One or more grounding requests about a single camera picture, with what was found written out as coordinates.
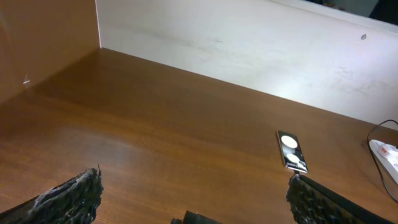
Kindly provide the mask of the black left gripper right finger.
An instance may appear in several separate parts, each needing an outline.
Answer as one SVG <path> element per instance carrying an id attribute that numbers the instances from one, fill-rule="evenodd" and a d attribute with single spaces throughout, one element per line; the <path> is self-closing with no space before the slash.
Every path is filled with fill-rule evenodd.
<path id="1" fill-rule="evenodd" d="M 301 174 L 289 179 L 286 200 L 299 224 L 392 224 Z"/>

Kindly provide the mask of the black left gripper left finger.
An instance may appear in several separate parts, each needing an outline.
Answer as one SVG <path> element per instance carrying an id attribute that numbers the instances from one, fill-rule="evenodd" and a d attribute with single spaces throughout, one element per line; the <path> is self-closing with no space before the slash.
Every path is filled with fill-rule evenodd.
<path id="1" fill-rule="evenodd" d="M 93 223 L 103 190 L 100 168 L 90 168 L 2 212 L 1 224 Z"/>

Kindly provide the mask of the black smartphone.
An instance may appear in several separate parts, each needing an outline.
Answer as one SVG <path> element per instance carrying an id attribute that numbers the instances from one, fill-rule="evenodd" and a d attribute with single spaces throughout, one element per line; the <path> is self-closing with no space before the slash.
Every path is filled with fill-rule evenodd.
<path id="1" fill-rule="evenodd" d="M 295 172 L 308 173 L 308 165 L 297 136 L 285 131 L 277 131 L 277 138 L 284 166 Z"/>

